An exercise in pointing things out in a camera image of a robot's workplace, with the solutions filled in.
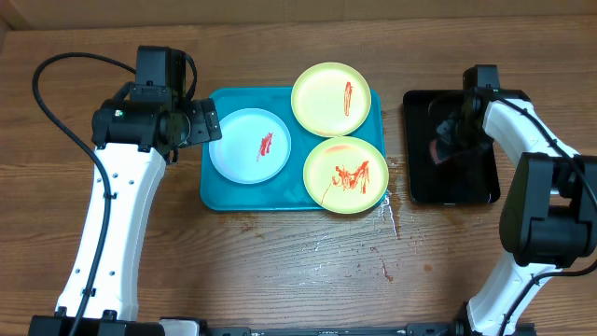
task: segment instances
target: black cable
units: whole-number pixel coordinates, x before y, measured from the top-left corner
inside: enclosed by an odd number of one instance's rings
[[[431,109],[433,108],[433,106],[435,104],[437,104],[445,99],[456,97],[456,96],[461,96],[461,95],[463,95],[463,92],[461,90],[452,90],[452,91],[447,91],[447,92],[441,93],[436,98],[434,98],[429,103],[429,105],[427,105],[427,115],[431,116]]]
[[[60,120],[58,120],[58,118],[56,118],[56,116],[54,116],[53,113],[50,112],[50,110],[48,109],[48,107],[46,106],[44,101],[41,99],[41,95],[39,94],[39,88],[38,88],[39,76],[41,75],[42,71],[44,71],[44,69],[48,65],[50,65],[56,61],[59,61],[59,60],[65,59],[65,58],[71,58],[71,57],[91,58],[94,60],[111,63],[113,65],[117,65],[123,69],[126,69],[132,73],[135,73],[135,70],[133,68],[131,68],[130,66],[128,66],[127,64],[120,63],[118,61],[109,59],[104,56],[95,55],[95,54],[91,54],[91,53],[87,53],[87,52],[67,52],[64,54],[56,55],[54,57],[50,57],[49,59],[42,62],[39,66],[37,66],[37,69],[35,69],[34,77],[32,80],[34,97],[35,97],[35,100],[37,101],[37,104],[41,108],[41,110],[44,111],[46,116],[48,116],[48,118],[56,126],[58,126],[59,129],[61,129],[61,131],[63,131],[69,138],[71,138],[71,140],[73,140],[91,158],[93,163],[95,163],[97,170],[100,172],[100,175],[102,176],[102,180],[104,181],[104,191],[105,191],[105,194],[104,194],[104,219],[102,220],[102,229],[100,230],[100,238],[98,240],[97,247],[95,249],[95,255],[93,256],[93,262],[91,263],[90,275],[87,278],[87,285],[85,285],[85,290],[83,292],[83,298],[81,299],[81,304],[79,305],[78,310],[76,311],[76,316],[75,316],[75,321],[73,323],[73,327],[71,327],[71,330],[69,332],[69,336],[75,336],[77,328],[81,322],[81,318],[83,317],[83,314],[85,313],[85,309],[87,308],[87,303],[90,299],[91,292],[93,291],[93,282],[95,281],[95,275],[97,274],[97,269],[100,264],[100,258],[102,257],[102,252],[104,250],[105,236],[107,235],[108,223],[110,221],[110,204],[112,201],[112,199],[111,199],[112,191],[110,189],[110,181],[108,179],[108,174],[105,171],[105,168],[102,165],[102,162],[100,161],[100,159],[98,159],[98,157],[95,155],[95,153],[93,153],[93,150],[91,150],[91,148],[89,148],[81,139],[79,139],[78,136],[76,136],[73,132],[71,132],[71,130],[69,130],[68,127],[66,127],[66,125],[64,125]]]
[[[190,70],[193,72],[193,82],[191,83],[190,88],[188,88],[187,96],[185,97],[185,106],[189,106],[191,99],[193,99],[193,96],[195,95],[195,88],[197,87],[197,67],[195,67],[195,62],[193,62],[193,59],[188,56],[188,54],[185,54],[184,57],[190,66]]]
[[[576,175],[580,179],[580,182],[581,182],[583,188],[589,194],[590,200],[593,203],[595,210],[597,210],[597,197],[595,197],[595,193],[593,192],[592,188],[590,187],[589,182],[587,182],[585,175],[582,173],[582,171],[580,170],[578,165],[574,162],[574,160],[572,160],[572,158],[568,155],[568,153],[566,153],[560,146],[558,146],[558,141],[551,138],[551,135],[548,133],[546,128],[541,124],[541,122],[539,122],[539,120],[537,120],[537,118],[535,118],[531,114],[529,114],[529,112],[525,108],[520,108],[517,105],[515,105],[501,97],[495,97],[495,100],[509,106],[510,108],[513,108],[514,110],[521,113],[524,117],[526,117],[528,120],[530,120],[533,123],[533,125],[536,127],[536,129],[541,133],[541,135],[543,135],[543,137],[549,143],[549,146],[552,147],[558,154],[560,154],[565,160],[568,161],[568,164],[570,164],[570,166],[572,167],[572,169],[575,171]],[[524,300],[524,297],[529,293],[529,290],[531,290],[533,285],[539,285],[539,281],[541,279],[545,279],[545,278],[551,277],[551,276],[582,276],[582,275],[589,274],[589,273],[595,271],[596,269],[597,269],[597,260],[595,260],[586,269],[583,269],[580,271],[548,272],[548,273],[539,274],[537,276],[533,276],[531,281],[522,290],[519,297],[514,301],[512,306],[510,306],[510,309],[507,311],[506,315],[504,316],[504,321],[502,321],[502,325],[500,326],[500,330],[497,334],[499,336],[504,335],[504,332],[506,331],[506,326],[507,326],[507,323],[508,323],[510,317],[512,317],[512,314],[514,314],[514,311],[516,311],[516,309],[521,304],[522,300]]]

